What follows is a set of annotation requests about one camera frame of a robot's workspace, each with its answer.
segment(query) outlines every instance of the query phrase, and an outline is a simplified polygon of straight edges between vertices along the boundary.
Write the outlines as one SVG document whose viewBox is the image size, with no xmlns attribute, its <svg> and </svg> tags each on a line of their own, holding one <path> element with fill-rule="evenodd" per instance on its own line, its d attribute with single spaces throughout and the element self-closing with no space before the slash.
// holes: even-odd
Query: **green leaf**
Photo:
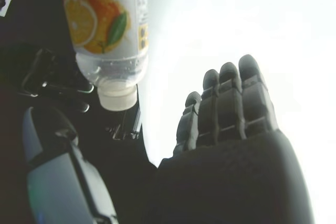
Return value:
<svg viewBox="0 0 336 224">
<path fill-rule="evenodd" d="M 106 46 L 113 45 L 119 39 L 121 39 L 122 35 L 126 30 L 126 25 L 127 25 L 127 14 L 126 12 L 124 12 L 114 19 L 107 36 Z"/>
</svg>

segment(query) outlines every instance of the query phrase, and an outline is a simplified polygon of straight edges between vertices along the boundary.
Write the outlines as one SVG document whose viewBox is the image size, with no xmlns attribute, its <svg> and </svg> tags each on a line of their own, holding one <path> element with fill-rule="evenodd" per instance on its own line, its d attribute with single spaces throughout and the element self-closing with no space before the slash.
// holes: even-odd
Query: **white bottle cap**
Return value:
<svg viewBox="0 0 336 224">
<path fill-rule="evenodd" d="M 138 89 L 136 86 L 121 90 L 105 90 L 98 87 L 97 93 L 101 106 L 111 111 L 128 110 L 132 108 L 138 100 Z"/>
</svg>

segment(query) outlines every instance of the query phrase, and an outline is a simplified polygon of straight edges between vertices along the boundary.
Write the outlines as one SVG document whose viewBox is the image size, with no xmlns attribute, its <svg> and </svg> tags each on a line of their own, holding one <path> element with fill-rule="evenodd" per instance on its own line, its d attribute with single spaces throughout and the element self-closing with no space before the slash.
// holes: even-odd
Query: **bottle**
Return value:
<svg viewBox="0 0 336 224">
<path fill-rule="evenodd" d="M 82 74 L 101 105 L 122 111 L 137 102 L 148 64 L 147 0 L 63 0 Z"/>
</svg>

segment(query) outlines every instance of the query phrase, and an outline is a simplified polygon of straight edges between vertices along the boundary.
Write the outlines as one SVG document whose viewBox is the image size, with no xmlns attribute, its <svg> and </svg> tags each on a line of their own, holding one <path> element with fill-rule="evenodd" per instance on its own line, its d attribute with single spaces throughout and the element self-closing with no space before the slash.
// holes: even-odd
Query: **black background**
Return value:
<svg viewBox="0 0 336 224">
<path fill-rule="evenodd" d="M 71 71 L 72 49 L 62 0 L 12 0 L 6 17 L 0 17 L 0 47 L 24 41 L 48 48 L 64 60 Z M 30 212 L 22 145 L 23 113 L 29 106 L 56 106 L 69 117 L 79 133 L 83 155 L 101 173 L 110 192 L 119 221 L 138 223 L 149 181 L 155 167 L 148 162 L 142 138 L 139 141 L 114 141 L 106 127 L 120 124 L 124 112 L 111 113 L 99 104 L 94 91 L 85 96 L 91 108 L 81 114 L 57 100 L 17 95 L 0 84 L 0 219 L 3 223 L 34 223 Z M 130 129 L 137 104 L 127 111 L 125 129 Z"/>
</svg>

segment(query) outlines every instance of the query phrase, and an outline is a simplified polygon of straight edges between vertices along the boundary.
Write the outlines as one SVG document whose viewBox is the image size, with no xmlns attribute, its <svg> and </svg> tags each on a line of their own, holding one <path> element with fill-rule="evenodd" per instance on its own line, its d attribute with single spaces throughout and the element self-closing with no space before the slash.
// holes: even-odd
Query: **white background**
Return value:
<svg viewBox="0 0 336 224">
<path fill-rule="evenodd" d="M 204 73 L 258 61 L 316 223 L 336 223 L 336 0 L 149 0 L 150 64 L 139 86 L 150 161 L 172 156 L 187 95 Z"/>
</svg>

